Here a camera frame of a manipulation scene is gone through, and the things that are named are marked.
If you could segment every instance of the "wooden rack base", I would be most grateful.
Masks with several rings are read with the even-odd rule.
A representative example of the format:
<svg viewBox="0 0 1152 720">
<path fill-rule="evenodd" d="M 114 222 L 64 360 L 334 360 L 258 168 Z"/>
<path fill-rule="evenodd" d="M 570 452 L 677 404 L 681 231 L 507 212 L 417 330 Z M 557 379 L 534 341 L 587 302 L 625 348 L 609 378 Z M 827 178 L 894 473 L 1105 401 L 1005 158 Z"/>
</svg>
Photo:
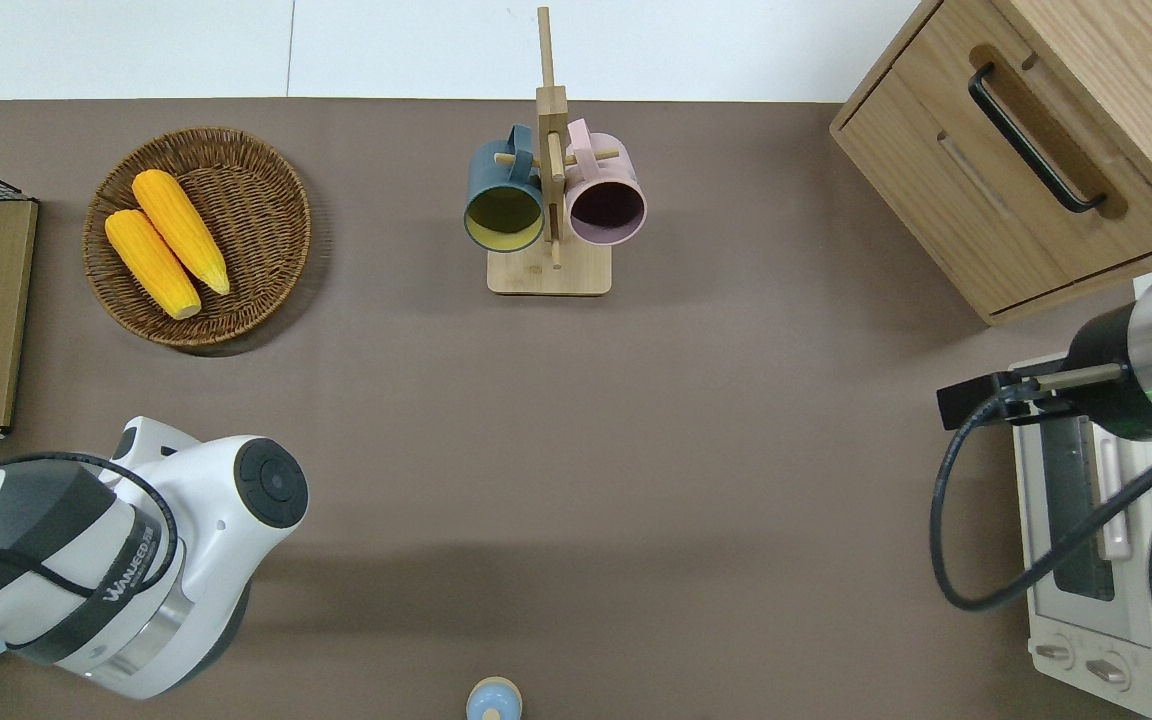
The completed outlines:
<svg viewBox="0 0 1152 720">
<path fill-rule="evenodd" d="M 581 240 L 561 241 L 562 268 L 553 247 L 538 240 L 517 252 L 488 252 L 488 289 L 497 295 L 607 295 L 612 249 Z"/>
</svg>

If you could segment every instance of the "small blue object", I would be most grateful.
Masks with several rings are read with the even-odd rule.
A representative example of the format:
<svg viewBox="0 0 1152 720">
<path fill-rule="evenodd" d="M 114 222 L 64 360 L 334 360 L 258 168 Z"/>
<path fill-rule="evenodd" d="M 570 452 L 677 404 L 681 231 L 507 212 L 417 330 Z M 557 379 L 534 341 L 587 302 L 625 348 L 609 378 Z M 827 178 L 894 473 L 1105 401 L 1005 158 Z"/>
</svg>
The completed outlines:
<svg viewBox="0 0 1152 720">
<path fill-rule="evenodd" d="M 465 703 L 467 720 L 520 720 L 522 694 L 507 679 L 485 679 Z"/>
</svg>

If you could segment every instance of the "white wall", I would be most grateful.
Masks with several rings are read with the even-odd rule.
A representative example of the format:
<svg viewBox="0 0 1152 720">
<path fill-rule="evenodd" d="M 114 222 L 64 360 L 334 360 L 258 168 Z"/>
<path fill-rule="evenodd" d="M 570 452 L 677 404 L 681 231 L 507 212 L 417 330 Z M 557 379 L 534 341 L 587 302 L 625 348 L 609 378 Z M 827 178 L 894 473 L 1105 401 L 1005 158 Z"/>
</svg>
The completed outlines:
<svg viewBox="0 0 1152 720">
<path fill-rule="evenodd" d="M 573 99 L 841 101 L 918 0 L 550 0 Z M 0 0 L 0 99 L 490 97 L 540 85 L 511 0 Z"/>
</svg>

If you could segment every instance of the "black drawer handle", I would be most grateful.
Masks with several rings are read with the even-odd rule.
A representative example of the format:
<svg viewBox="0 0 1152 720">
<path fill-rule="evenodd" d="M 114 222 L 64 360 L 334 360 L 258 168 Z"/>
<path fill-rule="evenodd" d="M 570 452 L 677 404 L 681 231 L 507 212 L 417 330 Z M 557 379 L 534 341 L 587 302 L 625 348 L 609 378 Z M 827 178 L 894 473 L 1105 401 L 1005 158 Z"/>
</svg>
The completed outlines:
<svg viewBox="0 0 1152 720">
<path fill-rule="evenodd" d="M 1058 176 L 1056 170 L 1053 170 L 1047 160 L 1039 154 L 1038 149 L 1034 147 L 1033 142 L 1029 142 L 1025 134 L 1016 127 L 1016 123 L 1007 116 L 1007 113 L 1000 106 L 998 101 L 993 99 L 990 91 L 984 86 L 984 78 L 993 71 L 993 63 L 986 63 L 983 68 L 977 70 L 977 74 L 972 76 L 972 83 L 968 85 L 968 93 L 972 96 L 972 100 L 984 113 L 985 118 L 990 119 L 993 127 L 1001 132 L 1007 145 L 1011 145 L 1011 150 L 1016 151 L 1021 160 L 1024 160 L 1029 165 L 1029 169 L 1033 170 L 1039 181 L 1047 187 L 1047 190 L 1052 192 L 1053 197 L 1056 197 L 1056 202 L 1060 202 L 1062 209 L 1069 210 L 1070 213 L 1087 213 L 1089 210 L 1096 209 L 1101 202 L 1105 202 L 1105 194 L 1101 192 L 1097 195 L 1091 200 L 1083 200 L 1078 196 L 1074 195 L 1074 190 Z"/>
</svg>

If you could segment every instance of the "mug handle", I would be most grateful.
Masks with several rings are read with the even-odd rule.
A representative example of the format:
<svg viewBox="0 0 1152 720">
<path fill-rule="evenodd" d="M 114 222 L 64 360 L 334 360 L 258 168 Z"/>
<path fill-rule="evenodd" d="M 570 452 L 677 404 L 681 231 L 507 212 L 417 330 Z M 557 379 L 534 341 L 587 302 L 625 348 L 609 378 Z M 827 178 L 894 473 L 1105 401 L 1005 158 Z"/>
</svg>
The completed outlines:
<svg viewBox="0 0 1152 720">
<path fill-rule="evenodd" d="M 531 128 L 516 123 L 509 131 L 509 152 L 513 153 L 513 167 L 509 169 L 509 182 L 525 184 L 531 176 Z"/>
<path fill-rule="evenodd" d="M 567 124 L 567 132 L 573 138 L 573 156 L 576 156 L 576 169 L 582 179 L 598 177 L 598 159 L 594 158 L 594 141 L 589 136 L 585 119 L 573 120 Z"/>
</svg>

